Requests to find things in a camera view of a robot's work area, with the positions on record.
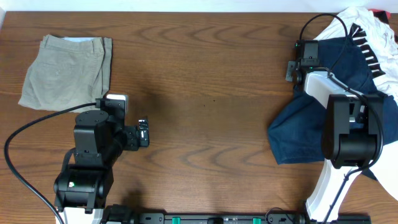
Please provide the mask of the navy blue shorts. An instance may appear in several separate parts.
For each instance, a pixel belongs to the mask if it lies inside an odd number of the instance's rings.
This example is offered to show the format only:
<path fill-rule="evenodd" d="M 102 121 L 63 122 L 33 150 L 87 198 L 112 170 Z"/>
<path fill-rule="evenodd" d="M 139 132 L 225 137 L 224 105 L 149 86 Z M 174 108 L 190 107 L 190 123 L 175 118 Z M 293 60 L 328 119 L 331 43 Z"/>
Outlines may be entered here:
<path fill-rule="evenodd" d="M 348 39 L 344 37 L 318 42 L 320 63 L 331 68 Z M 397 103 L 383 104 L 384 145 L 397 149 Z M 314 99 L 294 87 L 293 100 L 279 113 L 269 126 L 267 133 L 272 153 L 278 164 L 297 164 L 324 160 L 321 137 L 325 124 L 326 109 Z"/>

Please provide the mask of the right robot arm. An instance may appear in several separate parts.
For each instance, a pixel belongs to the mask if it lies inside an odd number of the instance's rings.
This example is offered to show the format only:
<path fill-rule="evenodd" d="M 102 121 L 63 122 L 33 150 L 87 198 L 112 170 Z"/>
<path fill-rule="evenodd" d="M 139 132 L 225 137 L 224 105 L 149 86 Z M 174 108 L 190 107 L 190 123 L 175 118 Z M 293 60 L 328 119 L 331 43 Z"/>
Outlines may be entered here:
<path fill-rule="evenodd" d="M 324 165 L 305 214 L 294 223 L 337 223 L 351 184 L 379 159 L 383 147 L 382 105 L 377 95 L 364 95 L 322 67 L 316 40 L 298 40 L 286 79 L 314 97 L 325 109 L 321 147 Z"/>

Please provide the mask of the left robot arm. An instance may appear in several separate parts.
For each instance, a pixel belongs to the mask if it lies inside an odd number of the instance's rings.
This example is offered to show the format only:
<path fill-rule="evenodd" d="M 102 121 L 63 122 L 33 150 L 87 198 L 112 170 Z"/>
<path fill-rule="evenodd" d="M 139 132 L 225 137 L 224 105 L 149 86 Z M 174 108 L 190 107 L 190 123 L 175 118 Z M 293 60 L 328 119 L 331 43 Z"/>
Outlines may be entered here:
<path fill-rule="evenodd" d="M 75 148 L 54 183 L 55 206 L 62 223 L 102 223 L 113 165 L 123 151 L 149 146 L 149 122 L 125 126 L 123 110 L 86 111 L 75 122 Z"/>

